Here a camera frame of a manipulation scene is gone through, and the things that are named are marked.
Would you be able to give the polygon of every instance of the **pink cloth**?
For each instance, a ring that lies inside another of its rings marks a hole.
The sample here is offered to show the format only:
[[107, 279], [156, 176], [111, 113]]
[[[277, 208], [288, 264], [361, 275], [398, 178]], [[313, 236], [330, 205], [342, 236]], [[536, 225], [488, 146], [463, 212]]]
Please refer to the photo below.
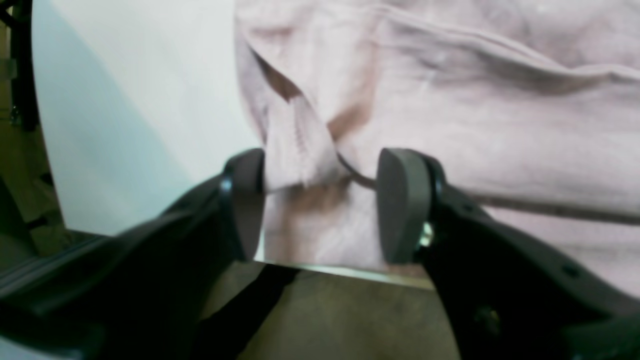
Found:
[[640, 217], [637, 1], [238, 0], [236, 17], [269, 259], [385, 270], [375, 194], [338, 160], [374, 177], [383, 147], [479, 195]]

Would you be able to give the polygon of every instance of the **pink towel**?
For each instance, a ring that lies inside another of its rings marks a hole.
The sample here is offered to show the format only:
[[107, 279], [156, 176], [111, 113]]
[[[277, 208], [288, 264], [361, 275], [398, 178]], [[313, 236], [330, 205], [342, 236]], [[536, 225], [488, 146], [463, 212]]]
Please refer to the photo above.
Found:
[[238, 0], [236, 16], [269, 259], [386, 269], [375, 193], [339, 161], [373, 177], [383, 147], [477, 195], [640, 217], [637, 1]]

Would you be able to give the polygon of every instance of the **wrinkled fabric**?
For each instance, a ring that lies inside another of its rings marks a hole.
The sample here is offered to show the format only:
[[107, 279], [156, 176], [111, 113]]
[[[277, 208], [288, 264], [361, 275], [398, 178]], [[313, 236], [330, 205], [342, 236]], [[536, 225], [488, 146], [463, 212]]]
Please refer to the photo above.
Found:
[[266, 255], [386, 269], [384, 147], [482, 196], [640, 217], [640, 2], [239, 0]]

